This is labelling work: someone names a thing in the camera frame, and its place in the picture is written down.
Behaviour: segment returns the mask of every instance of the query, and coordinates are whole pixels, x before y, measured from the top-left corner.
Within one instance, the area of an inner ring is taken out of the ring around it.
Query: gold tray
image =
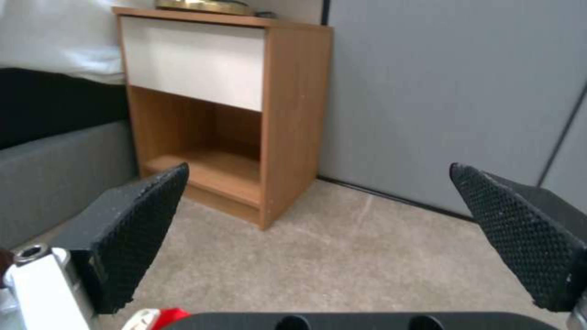
[[[222,2],[214,0],[155,0],[155,6],[159,9],[212,12],[217,14],[241,16],[254,15],[254,11],[249,6],[239,2]]]

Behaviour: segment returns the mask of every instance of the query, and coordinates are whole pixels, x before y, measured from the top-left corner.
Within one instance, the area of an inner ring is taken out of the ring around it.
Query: white bedsheet
[[[0,0],[0,67],[124,83],[111,6],[153,0]]]

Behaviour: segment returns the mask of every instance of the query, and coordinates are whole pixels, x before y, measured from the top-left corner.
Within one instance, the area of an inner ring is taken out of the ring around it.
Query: nightstand top
[[[214,23],[223,25],[240,25],[254,28],[281,28],[281,29],[311,29],[329,32],[330,26],[295,23],[279,19],[259,18],[253,16],[236,16],[222,14],[205,14],[198,12],[168,11],[160,9],[138,9],[127,7],[112,7],[116,15],[136,16],[145,18],[171,19],[175,21],[189,21],[200,23]]]

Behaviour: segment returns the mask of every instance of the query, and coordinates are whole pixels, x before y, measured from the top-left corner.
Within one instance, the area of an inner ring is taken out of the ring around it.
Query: drawer front
[[[134,86],[261,111],[265,30],[121,17]]]

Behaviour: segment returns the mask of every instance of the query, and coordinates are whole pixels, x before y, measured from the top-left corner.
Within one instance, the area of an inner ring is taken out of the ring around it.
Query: wooden nightstand
[[[141,175],[186,161],[186,196],[267,228],[316,177],[332,29],[113,11]]]

